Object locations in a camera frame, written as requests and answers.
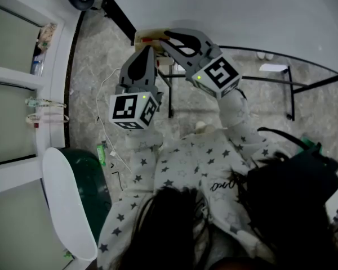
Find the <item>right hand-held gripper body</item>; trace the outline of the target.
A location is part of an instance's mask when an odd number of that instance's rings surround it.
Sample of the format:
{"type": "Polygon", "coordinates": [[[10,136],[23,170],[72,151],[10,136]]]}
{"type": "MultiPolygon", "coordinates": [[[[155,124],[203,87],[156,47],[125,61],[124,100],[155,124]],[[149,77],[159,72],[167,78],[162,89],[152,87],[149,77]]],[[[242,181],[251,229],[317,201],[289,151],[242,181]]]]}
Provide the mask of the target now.
{"type": "Polygon", "coordinates": [[[234,90],[242,74],[230,55],[224,54],[218,45],[209,47],[194,68],[186,72],[186,80],[217,100],[234,90]]]}

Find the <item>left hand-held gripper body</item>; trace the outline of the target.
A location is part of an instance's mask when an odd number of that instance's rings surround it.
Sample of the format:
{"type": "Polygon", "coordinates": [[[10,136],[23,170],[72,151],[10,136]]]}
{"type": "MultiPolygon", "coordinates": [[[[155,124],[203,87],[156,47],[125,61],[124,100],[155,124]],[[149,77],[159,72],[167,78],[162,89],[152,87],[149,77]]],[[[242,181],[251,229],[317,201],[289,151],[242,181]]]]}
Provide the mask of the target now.
{"type": "Polygon", "coordinates": [[[162,96],[154,85],[118,84],[110,96],[109,121],[126,130],[148,129],[162,96]]]}

